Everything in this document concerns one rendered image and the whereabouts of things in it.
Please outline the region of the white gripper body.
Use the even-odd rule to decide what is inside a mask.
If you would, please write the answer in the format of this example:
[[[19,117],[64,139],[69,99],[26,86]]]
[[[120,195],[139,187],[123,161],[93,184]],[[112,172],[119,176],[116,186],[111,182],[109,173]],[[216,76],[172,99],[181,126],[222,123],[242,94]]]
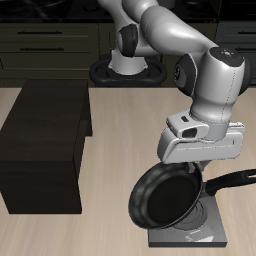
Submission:
[[[177,138],[166,128],[160,137],[157,155],[164,163],[183,163],[236,158],[241,151],[245,126],[241,122],[230,123],[226,136],[219,141]]]

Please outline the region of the black frying pan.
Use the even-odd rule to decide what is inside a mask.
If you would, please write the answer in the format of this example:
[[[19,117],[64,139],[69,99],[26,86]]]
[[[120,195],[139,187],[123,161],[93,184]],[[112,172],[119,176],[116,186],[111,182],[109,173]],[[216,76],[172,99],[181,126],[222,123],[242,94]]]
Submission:
[[[128,204],[135,225],[147,230],[171,227],[190,214],[202,193],[212,197],[223,188],[256,184],[256,169],[228,173],[204,183],[199,165],[192,162],[196,169],[189,173],[187,163],[160,162],[137,181]]]

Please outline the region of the dark grey stove plate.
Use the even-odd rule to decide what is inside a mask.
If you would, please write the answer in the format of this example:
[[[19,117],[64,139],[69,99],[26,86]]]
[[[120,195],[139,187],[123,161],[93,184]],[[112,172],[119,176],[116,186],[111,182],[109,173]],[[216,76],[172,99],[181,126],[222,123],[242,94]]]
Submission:
[[[181,222],[148,231],[150,247],[225,247],[227,238],[216,199],[203,196]]]

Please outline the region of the dark wooden cabinet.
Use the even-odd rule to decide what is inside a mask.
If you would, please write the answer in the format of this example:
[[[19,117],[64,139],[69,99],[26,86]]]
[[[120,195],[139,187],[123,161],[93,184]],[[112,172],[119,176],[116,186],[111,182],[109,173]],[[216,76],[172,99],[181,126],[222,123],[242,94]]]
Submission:
[[[11,214],[80,214],[92,134],[85,80],[28,80],[0,130],[0,193]]]

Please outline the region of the dark kitchen cupboards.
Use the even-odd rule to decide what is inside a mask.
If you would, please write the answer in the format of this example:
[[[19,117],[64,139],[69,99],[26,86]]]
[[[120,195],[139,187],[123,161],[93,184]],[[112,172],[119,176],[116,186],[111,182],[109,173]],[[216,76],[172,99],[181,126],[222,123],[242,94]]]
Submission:
[[[31,79],[86,79],[95,86],[91,66],[115,47],[114,20],[98,0],[0,0],[0,87]],[[176,86],[180,58],[147,57],[166,67],[160,86]]]

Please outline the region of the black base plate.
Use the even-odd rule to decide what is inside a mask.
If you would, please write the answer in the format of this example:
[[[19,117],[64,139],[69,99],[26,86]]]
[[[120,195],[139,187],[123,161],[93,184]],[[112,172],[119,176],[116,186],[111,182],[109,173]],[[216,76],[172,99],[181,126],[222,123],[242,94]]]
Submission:
[[[89,76],[96,87],[159,87],[167,78],[166,67],[156,57],[146,57],[147,68],[134,75],[116,73],[109,68],[111,60],[110,54],[103,54],[91,66]]]

